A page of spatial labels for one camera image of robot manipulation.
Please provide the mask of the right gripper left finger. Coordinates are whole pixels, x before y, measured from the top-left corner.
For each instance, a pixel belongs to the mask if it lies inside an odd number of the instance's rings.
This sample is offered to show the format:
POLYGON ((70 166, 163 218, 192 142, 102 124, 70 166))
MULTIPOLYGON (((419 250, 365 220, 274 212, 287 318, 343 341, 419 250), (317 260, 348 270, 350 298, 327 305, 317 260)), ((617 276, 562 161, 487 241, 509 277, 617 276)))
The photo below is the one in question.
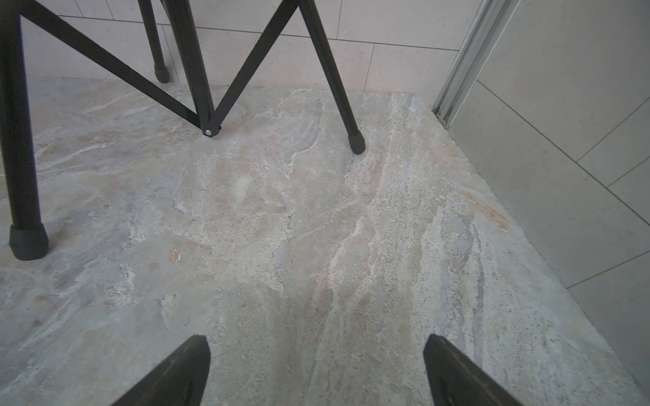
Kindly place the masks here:
POLYGON ((210 371, 208 340, 193 335, 113 405, 201 404, 210 371))

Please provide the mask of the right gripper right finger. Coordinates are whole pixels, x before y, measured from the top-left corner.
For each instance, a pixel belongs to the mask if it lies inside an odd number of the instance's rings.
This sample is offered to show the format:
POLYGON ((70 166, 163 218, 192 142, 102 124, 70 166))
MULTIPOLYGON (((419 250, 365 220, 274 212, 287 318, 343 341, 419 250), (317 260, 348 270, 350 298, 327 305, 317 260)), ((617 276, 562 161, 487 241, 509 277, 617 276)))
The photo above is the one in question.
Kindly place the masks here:
POLYGON ((445 337, 431 334, 423 358, 435 405, 522 406, 445 337))

